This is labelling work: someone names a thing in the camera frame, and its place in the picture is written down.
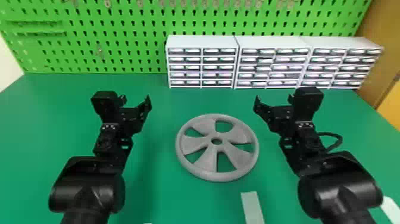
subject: white tape strip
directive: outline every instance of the white tape strip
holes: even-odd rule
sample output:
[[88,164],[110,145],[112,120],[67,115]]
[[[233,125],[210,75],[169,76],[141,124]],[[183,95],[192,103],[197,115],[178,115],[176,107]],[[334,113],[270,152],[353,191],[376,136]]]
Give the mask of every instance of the white tape strip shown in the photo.
[[242,196],[243,210],[246,224],[265,224],[260,201],[256,191],[240,193]]
[[393,199],[383,196],[380,208],[393,224],[400,224],[400,208]]

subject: wheel rim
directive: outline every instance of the wheel rim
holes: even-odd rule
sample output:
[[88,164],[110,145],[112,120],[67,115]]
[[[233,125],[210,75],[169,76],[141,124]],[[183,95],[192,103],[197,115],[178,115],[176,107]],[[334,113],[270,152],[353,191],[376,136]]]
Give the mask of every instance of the wheel rim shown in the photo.
[[[228,132],[217,132],[217,121],[233,125]],[[188,129],[194,129],[203,137],[191,137],[185,135]],[[235,144],[252,144],[252,153],[241,150]],[[191,163],[186,155],[206,148],[204,153],[194,163]],[[254,167],[259,154],[257,137],[244,122],[224,114],[205,114],[195,117],[184,124],[176,138],[176,154],[179,162],[193,175],[216,182],[227,182],[239,179],[246,175]],[[217,171],[217,154],[224,153],[233,167],[231,172]]]

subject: white wall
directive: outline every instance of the white wall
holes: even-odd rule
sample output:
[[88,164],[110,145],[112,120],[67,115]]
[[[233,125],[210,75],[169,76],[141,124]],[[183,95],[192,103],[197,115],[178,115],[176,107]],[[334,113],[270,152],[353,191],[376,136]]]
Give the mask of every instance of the white wall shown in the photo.
[[23,75],[10,49],[0,36],[0,92]]

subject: center hole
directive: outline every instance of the center hole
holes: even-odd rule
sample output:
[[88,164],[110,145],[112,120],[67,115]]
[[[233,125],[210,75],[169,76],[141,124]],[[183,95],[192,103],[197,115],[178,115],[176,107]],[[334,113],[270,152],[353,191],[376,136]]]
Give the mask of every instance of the center hole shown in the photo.
[[213,138],[211,140],[211,143],[213,143],[214,145],[221,145],[222,144],[222,140],[220,140],[219,138]]

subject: wheel spoke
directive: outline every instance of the wheel spoke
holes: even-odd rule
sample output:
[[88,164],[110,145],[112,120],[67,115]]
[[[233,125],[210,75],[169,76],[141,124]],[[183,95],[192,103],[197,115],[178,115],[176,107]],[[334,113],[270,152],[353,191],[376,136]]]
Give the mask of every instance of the wheel spoke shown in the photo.
[[246,166],[249,159],[252,157],[251,153],[240,150],[231,143],[225,144],[223,152],[226,154],[226,156],[228,156],[229,161],[237,169]]
[[209,135],[211,132],[215,131],[215,120],[204,119],[195,123],[192,128],[197,130],[202,135]]
[[207,137],[190,137],[183,135],[181,139],[181,146],[183,155],[188,155],[201,150],[210,143]]
[[217,171],[217,149],[214,145],[209,145],[204,151],[203,155],[194,163],[204,170],[216,172]]
[[222,136],[234,144],[251,143],[251,138],[238,125],[234,125],[230,131],[223,133]]

